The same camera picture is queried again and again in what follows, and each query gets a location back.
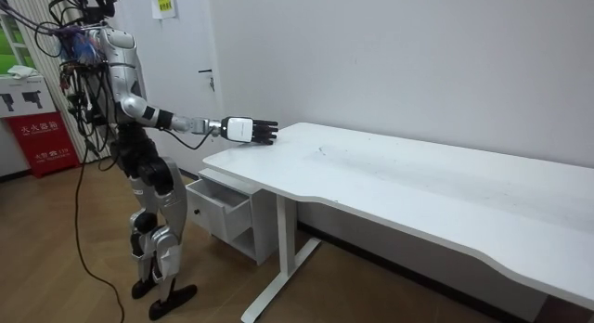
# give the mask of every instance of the white desk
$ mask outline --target white desk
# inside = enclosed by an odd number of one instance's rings
[[[319,243],[294,255],[295,200],[320,202],[467,253],[508,278],[594,309],[594,169],[298,123],[272,147],[208,167],[278,195],[281,273],[253,322]]]

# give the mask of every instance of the open drawer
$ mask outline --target open drawer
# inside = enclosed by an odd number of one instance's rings
[[[187,186],[189,217],[225,242],[252,226],[250,198],[208,179]]]

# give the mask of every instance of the robot leg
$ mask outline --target robot leg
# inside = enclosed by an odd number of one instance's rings
[[[140,177],[128,179],[141,206],[138,212],[130,216],[132,257],[138,263],[138,281],[132,287],[132,298],[140,299],[156,285],[150,274],[155,252],[150,237],[158,225],[158,205],[152,187],[147,186]]]
[[[159,284],[159,300],[149,309],[155,320],[191,299],[198,288],[189,285],[176,290],[175,277],[181,264],[181,238],[187,218],[187,193],[181,174],[168,158],[151,159],[138,169],[145,184],[155,188],[155,199],[165,219],[164,226],[152,231],[152,245],[156,250],[152,275]]]

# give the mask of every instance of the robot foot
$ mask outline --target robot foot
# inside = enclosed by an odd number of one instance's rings
[[[162,303],[161,300],[157,300],[150,306],[148,317],[154,321],[167,315],[178,306],[188,302],[197,292],[198,287],[195,285],[189,285],[177,291],[171,291],[167,302]]]
[[[141,297],[147,295],[147,293],[155,286],[157,286],[157,284],[152,278],[148,278],[147,281],[137,281],[136,284],[132,286],[132,298],[135,300],[140,299]]]

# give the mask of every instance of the poster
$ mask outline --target poster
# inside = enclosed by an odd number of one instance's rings
[[[150,0],[152,4],[152,18],[167,19],[175,18],[175,0]]]

